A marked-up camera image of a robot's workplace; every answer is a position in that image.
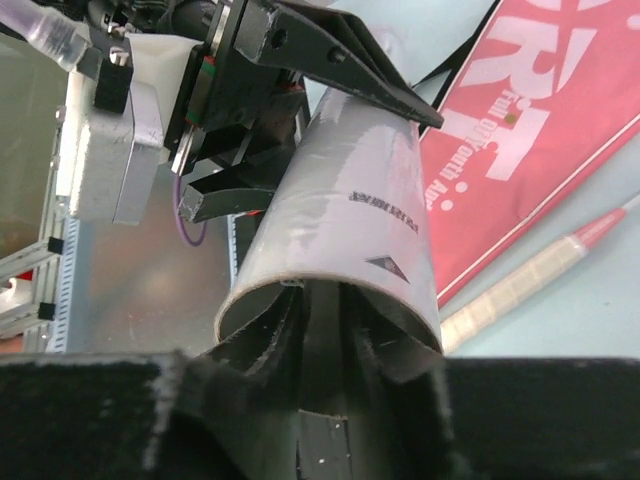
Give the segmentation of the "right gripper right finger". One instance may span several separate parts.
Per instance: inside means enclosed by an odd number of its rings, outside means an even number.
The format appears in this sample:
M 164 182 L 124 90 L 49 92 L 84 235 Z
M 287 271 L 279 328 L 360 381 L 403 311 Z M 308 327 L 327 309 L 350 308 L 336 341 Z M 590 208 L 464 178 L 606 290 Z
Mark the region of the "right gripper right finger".
M 356 479 L 451 479 L 454 433 L 443 357 L 339 288 L 348 445 Z

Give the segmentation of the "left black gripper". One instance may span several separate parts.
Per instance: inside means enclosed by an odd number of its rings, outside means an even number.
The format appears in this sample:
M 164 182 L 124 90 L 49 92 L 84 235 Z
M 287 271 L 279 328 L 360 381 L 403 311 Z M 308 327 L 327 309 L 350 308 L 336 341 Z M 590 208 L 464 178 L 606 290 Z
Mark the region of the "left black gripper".
M 172 171 L 215 156 L 236 165 L 187 185 L 178 212 L 190 223 L 269 207 L 280 171 L 239 163 L 294 147 L 308 107 L 298 73 L 423 126 L 443 124 L 354 14 L 298 1 L 173 1 L 164 30 L 196 42 L 166 134 Z

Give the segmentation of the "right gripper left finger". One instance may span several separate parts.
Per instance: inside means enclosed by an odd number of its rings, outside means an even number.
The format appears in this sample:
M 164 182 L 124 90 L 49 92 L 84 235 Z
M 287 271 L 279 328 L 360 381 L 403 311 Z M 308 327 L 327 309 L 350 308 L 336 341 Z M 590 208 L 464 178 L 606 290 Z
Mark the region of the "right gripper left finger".
M 298 478 L 304 313 L 302 288 L 287 287 L 186 365 L 170 421 L 170 478 Z

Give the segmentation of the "pink badminton racket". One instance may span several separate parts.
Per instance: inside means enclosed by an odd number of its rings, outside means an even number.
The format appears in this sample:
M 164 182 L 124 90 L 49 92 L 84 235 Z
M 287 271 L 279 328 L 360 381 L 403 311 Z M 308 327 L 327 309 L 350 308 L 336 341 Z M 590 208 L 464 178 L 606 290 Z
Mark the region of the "pink badminton racket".
M 569 271 L 639 207 L 634 195 L 624 204 L 561 237 L 510 272 L 441 324 L 446 354 L 477 336 Z

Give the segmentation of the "translucent shuttlecock tube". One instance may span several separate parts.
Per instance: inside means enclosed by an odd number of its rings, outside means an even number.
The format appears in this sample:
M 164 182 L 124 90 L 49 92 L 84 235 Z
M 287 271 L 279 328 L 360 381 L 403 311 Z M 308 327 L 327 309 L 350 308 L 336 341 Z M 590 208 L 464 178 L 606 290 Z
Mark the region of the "translucent shuttlecock tube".
M 217 313 L 216 340 L 286 282 L 359 287 L 402 330 L 441 346 L 418 127 L 336 89 L 322 96 Z

